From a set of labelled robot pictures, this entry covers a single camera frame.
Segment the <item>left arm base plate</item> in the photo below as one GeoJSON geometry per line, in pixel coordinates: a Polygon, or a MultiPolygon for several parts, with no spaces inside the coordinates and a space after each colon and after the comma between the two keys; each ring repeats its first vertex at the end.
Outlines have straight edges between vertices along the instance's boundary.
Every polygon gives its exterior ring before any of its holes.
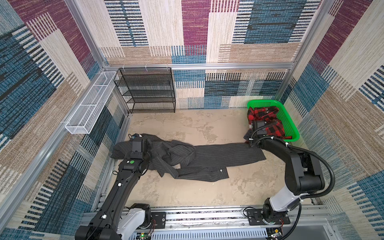
{"type": "Polygon", "coordinates": [[[141,226],[137,227],[136,230],[145,230],[149,231],[150,229],[165,229],[166,227],[166,212],[154,212],[151,213],[151,221],[149,224],[142,224],[141,226]]]}

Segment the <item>dark grey striped shirt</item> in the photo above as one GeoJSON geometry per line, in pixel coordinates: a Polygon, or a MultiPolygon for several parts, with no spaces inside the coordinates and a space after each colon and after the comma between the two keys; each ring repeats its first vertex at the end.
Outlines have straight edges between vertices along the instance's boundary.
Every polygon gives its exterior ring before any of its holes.
{"type": "Polygon", "coordinates": [[[229,178],[228,167],[257,163],[266,159],[263,151],[245,143],[193,146],[180,141],[164,141],[155,135],[135,134],[148,143],[149,170],[178,180],[216,182],[229,178]]]}

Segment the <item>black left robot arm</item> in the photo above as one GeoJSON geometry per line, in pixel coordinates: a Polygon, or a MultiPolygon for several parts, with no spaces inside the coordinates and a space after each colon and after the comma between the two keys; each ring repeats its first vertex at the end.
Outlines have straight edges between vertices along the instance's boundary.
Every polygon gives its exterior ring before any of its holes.
{"type": "Polygon", "coordinates": [[[150,163],[147,140],[137,136],[129,143],[132,149],[120,163],[110,193],[90,223],[78,228],[76,240],[127,240],[136,229],[151,225],[151,208],[148,204],[134,204],[122,217],[130,193],[150,163]]]}

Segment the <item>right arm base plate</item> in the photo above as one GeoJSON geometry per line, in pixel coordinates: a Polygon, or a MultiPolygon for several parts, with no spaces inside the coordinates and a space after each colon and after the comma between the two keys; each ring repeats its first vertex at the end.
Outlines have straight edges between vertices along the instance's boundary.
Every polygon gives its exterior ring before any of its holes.
{"type": "Polygon", "coordinates": [[[289,225],[291,220],[287,212],[264,211],[253,207],[243,209],[243,215],[250,226],[289,225]]]}

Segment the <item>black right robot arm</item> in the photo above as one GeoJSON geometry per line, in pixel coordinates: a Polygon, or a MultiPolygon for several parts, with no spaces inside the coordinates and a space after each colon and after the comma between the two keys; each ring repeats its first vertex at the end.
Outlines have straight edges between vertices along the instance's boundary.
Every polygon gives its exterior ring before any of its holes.
{"type": "Polygon", "coordinates": [[[285,163],[285,186],[268,198],[261,212],[263,221],[272,225],[304,199],[328,195],[334,188],[336,176],[330,164],[315,152],[295,147],[283,139],[267,136],[267,128],[276,122],[251,123],[248,137],[250,147],[258,147],[277,156],[285,163]]]}

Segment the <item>green plastic basket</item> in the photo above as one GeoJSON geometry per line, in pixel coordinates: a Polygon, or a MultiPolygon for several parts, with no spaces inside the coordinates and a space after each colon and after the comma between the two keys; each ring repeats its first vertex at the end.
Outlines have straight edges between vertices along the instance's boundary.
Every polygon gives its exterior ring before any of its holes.
{"type": "Polygon", "coordinates": [[[282,121],[286,135],[291,139],[286,140],[286,142],[296,142],[300,139],[300,133],[295,126],[291,116],[287,112],[286,108],[282,103],[276,100],[251,100],[247,103],[247,108],[267,108],[267,107],[277,107],[279,112],[277,113],[277,118],[282,121]]]}

